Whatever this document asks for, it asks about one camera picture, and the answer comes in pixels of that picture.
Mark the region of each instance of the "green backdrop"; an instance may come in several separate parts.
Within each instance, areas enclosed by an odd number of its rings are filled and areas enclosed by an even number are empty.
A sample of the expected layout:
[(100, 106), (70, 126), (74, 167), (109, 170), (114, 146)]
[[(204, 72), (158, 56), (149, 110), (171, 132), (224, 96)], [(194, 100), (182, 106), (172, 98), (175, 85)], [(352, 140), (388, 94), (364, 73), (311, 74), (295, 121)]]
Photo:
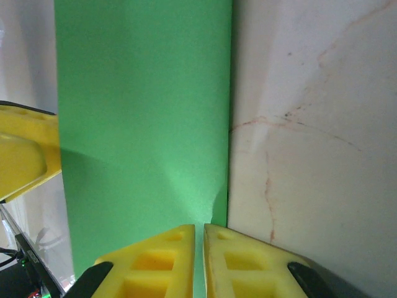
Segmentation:
[(226, 225), (232, 0), (55, 0), (61, 156), (76, 277), (105, 253)]

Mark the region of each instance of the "white surface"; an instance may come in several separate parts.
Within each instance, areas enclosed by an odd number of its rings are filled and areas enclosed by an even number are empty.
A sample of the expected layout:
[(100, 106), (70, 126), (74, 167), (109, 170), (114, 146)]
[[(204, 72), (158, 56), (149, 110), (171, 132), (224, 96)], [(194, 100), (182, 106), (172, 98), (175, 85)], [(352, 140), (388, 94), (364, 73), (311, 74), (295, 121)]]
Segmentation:
[(397, 295), (397, 1), (237, 1), (231, 228)]
[[(0, 19), (0, 100), (57, 112), (53, 1), (0, 0)], [(6, 208), (67, 288), (74, 273), (61, 175)]]

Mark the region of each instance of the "yellow plastic part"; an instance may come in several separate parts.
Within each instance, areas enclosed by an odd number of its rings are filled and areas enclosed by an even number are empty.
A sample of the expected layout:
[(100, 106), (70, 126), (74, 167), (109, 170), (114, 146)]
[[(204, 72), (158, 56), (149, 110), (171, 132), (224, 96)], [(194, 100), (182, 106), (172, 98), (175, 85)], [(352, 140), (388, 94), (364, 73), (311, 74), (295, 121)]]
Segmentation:
[(192, 298), (194, 225), (102, 256), (114, 264), (92, 298)]
[(206, 224), (208, 298), (307, 298), (287, 264), (302, 258), (228, 228)]
[(58, 116), (0, 106), (0, 202), (61, 172)]

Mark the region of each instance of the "black wire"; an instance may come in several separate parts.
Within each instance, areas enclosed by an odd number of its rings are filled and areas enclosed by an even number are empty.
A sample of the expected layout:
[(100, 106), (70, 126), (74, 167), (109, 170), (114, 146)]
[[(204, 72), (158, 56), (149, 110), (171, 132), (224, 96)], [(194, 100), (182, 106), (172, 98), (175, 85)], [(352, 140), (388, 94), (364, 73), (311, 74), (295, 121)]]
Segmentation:
[(2, 247), (0, 247), (0, 253), (4, 253), (6, 256), (10, 256), (8, 260), (5, 260), (0, 263), (0, 268), (14, 261), (18, 255), (18, 251), (8, 250), (7, 248), (2, 248)]

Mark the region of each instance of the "green board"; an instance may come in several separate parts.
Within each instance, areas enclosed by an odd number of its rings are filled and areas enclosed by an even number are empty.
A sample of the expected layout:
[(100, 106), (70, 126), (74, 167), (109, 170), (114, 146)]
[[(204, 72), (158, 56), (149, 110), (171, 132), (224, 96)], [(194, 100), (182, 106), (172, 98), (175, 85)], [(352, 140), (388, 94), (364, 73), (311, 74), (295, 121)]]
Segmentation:
[(226, 225), (232, 0), (55, 0), (76, 277), (113, 250)]

